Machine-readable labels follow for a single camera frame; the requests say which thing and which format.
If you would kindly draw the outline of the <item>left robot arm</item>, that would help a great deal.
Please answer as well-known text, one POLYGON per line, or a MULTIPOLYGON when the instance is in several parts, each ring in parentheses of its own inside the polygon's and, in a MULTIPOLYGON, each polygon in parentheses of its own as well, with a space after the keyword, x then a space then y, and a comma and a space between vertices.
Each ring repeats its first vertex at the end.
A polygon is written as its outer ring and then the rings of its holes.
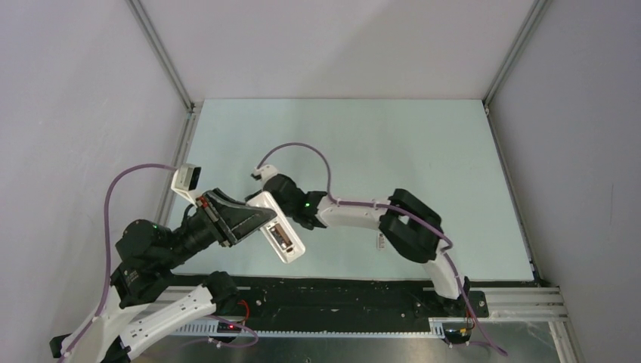
POLYGON ((175 230, 145 219, 127 226, 116 243, 121 262, 108 274, 95 312, 71 334, 50 340, 58 362, 130 362, 180 326, 237 308, 240 292, 233 279, 214 271, 176 302, 138 317, 172 285, 173 269, 212 244, 231 247, 272 227, 283 215, 267 191, 245 202, 219 189, 187 198, 194 212, 175 230))

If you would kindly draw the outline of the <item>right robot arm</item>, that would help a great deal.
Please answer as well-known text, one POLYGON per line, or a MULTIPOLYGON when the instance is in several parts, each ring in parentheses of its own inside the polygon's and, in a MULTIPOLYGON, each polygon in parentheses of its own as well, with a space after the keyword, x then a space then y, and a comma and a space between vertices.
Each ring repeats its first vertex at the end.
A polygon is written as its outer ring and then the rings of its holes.
POLYGON ((459 315, 469 306, 469 283, 447 256, 453 247, 437 212, 409 191, 397 188, 384 200, 350 201, 327 191, 304 192, 288 176, 252 177, 274 197, 285 216, 305 229, 353 227, 381 233, 403 258, 420 264, 432 281, 441 310, 459 315))

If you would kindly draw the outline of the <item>white remote control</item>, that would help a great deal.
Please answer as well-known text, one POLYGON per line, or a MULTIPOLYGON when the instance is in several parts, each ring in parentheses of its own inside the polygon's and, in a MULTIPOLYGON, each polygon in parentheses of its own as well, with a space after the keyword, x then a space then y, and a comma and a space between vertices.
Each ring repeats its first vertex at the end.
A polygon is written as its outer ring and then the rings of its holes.
POLYGON ((260 231, 283 263, 289 264, 305 254, 305 245, 269 192, 263 191, 251 197, 247 205, 270 209, 276 213, 260 231))

